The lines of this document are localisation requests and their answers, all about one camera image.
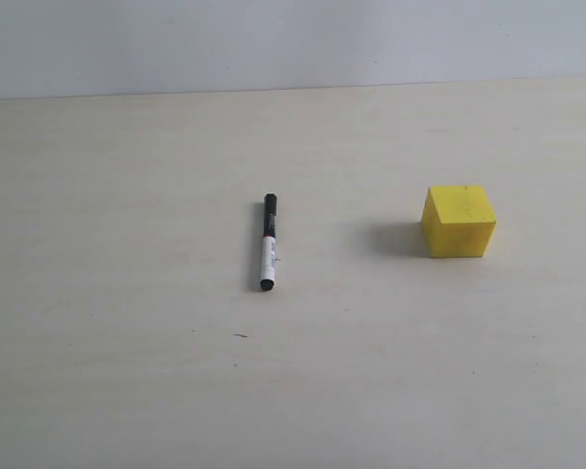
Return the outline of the yellow cube block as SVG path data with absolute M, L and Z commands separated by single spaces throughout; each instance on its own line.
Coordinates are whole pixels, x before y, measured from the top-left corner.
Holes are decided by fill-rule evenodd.
M 496 215 L 482 186 L 432 186 L 421 225 L 432 258 L 480 258 L 496 228 Z

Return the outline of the black and white marker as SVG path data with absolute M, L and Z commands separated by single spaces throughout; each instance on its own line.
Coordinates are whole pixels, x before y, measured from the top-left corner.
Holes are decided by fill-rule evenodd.
M 267 193 L 264 197 L 263 241 L 260 269 L 260 287 L 262 291 L 270 291 L 275 285 L 276 248 L 276 208 L 277 196 Z

